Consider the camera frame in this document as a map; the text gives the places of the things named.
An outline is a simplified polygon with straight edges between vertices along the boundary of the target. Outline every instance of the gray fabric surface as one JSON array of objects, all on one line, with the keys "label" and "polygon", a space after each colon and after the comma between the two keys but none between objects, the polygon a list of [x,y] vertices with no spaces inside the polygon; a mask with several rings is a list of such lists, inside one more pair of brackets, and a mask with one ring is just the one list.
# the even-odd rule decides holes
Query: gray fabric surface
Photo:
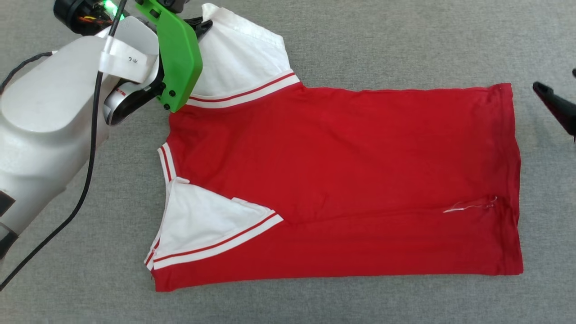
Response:
[{"label": "gray fabric surface", "polygon": [[[0,2],[0,76],[73,40],[53,1]],[[192,0],[183,16],[201,14]],[[142,261],[160,224],[156,149],[168,114],[156,102],[98,151],[77,219],[0,293],[0,322],[574,323],[576,145],[531,91],[576,101],[573,0],[225,0],[284,36],[307,86],[445,88],[511,82],[522,154],[517,277],[405,276],[237,282],[155,293]],[[85,169],[26,230],[0,278],[70,213]]]}]

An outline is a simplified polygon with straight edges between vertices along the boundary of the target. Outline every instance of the loose white thread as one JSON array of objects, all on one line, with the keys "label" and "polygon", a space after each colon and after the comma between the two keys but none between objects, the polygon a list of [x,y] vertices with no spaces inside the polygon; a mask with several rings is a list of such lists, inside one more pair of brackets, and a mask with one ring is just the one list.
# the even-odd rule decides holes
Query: loose white thread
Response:
[{"label": "loose white thread", "polygon": [[489,204],[487,204],[487,205],[472,205],[472,206],[468,206],[468,207],[466,207],[466,208],[454,208],[454,207],[452,207],[452,208],[450,208],[450,209],[448,209],[448,210],[444,210],[443,213],[458,212],[458,211],[461,211],[461,210],[467,210],[468,208],[472,208],[472,207],[476,207],[476,208],[482,208],[482,207],[484,207],[484,208],[491,208],[491,207],[494,207],[494,202],[495,202],[497,199],[498,199],[498,197],[494,198],[494,200],[492,200],[492,201],[491,201]]}]

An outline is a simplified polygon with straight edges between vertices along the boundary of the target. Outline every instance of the red stripe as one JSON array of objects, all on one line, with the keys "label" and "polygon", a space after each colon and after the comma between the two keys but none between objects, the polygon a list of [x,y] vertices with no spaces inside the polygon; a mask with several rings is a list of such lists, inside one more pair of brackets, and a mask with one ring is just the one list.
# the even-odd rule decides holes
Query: red stripe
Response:
[{"label": "red stripe", "polygon": [[255,229],[256,227],[264,224],[267,220],[271,219],[272,217],[276,216],[277,214],[278,214],[278,213],[274,213],[274,214],[266,217],[263,221],[259,222],[258,224],[254,225],[254,226],[252,226],[252,227],[250,227],[250,228],[248,228],[248,229],[246,229],[246,230],[244,230],[244,231],[242,231],[242,232],[240,232],[240,233],[232,236],[231,238],[226,239],[226,240],[224,240],[224,241],[222,241],[222,242],[220,242],[220,243],[217,243],[217,244],[214,244],[214,245],[211,245],[211,246],[208,246],[208,247],[204,247],[204,248],[199,248],[199,249],[197,249],[197,250],[193,250],[193,251],[189,251],[189,252],[182,252],[182,253],[167,255],[167,256],[165,256],[165,257],[155,259],[154,261],[155,261],[155,262],[158,262],[158,261],[166,260],[166,259],[168,259],[168,258],[173,258],[173,257],[182,256],[182,255],[188,255],[188,254],[198,253],[198,252],[206,251],[206,250],[209,250],[209,249],[211,249],[211,248],[220,246],[220,245],[222,245],[222,244],[224,244],[224,243],[226,243],[226,242],[229,242],[229,241],[231,241],[231,240],[233,240],[233,239],[235,239],[235,238],[237,238],[237,237],[239,237],[239,236],[241,236],[241,235],[243,235],[243,234],[245,234],[245,233],[247,233],[247,232]]},{"label": "red stripe", "polygon": [[260,91],[260,90],[266,88],[267,86],[271,86],[272,84],[275,84],[275,83],[277,83],[277,82],[280,82],[280,81],[284,80],[285,78],[289,78],[289,77],[294,76],[294,75],[295,75],[295,73],[292,72],[292,73],[287,74],[287,75],[285,75],[285,76],[283,76],[283,77],[281,77],[281,78],[278,78],[278,79],[276,79],[276,80],[274,80],[274,81],[268,82],[268,83],[266,83],[265,85],[261,86],[260,88],[256,88],[256,89],[254,89],[254,90],[250,90],[250,91],[241,93],[241,94],[239,94],[239,95],[234,95],[234,96],[232,96],[232,97],[227,97],[227,98],[223,98],[223,99],[200,99],[200,98],[196,98],[196,97],[190,97],[190,99],[193,99],[193,100],[196,100],[196,101],[202,101],[202,102],[205,102],[205,103],[217,103],[217,102],[220,102],[220,101],[228,101],[228,100],[231,100],[231,99],[234,99],[234,98],[238,98],[238,97],[241,97],[241,96],[249,95],[249,94],[251,94],[251,93],[253,93],[253,92],[256,92],[256,91]]},{"label": "red stripe", "polygon": [[164,146],[160,147],[162,149],[162,153],[164,154],[164,165],[166,166],[166,174],[168,175],[168,182],[172,181],[172,176],[170,175],[170,166],[168,165],[168,155],[166,154],[166,150]]},{"label": "red stripe", "polygon": [[154,256],[154,250],[156,250],[159,245],[160,245],[160,239],[158,239],[158,242],[156,242],[156,244],[152,248],[152,252],[150,252],[150,256],[148,257],[148,260],[146,260],[146,265],[148,265],[148,263],[150,263],[150,260],[152,260],[152,257]]}]

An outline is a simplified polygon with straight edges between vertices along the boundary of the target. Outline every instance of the green plastic bracket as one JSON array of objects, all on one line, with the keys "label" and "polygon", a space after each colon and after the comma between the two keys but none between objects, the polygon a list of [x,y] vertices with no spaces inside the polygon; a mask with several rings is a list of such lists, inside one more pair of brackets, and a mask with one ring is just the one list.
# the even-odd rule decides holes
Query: green plastic bracket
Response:
[{"label": "green plastic bracket", "polygon": [[184,20],[160,5],[157,0],[136,4],[156,25],[166,88],[160,96],[164,108],[176,112],[186,104],[202,72],[202,57],[196,33]]}]

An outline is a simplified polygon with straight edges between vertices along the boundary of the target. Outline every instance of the red fabric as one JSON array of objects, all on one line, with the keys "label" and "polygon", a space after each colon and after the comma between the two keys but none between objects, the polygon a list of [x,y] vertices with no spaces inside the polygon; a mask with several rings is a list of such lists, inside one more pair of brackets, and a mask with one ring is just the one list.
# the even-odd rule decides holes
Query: red fabric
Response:
[{"label": "red fabric", "polygon": [[[234,107],[186,106],[170,128],[179,177],[285,221],[214,257],[153,269],[158,291],[522,273],[510,84],[353,92],[298,83]],[[466,209],[444,213],[453,208]]]}]

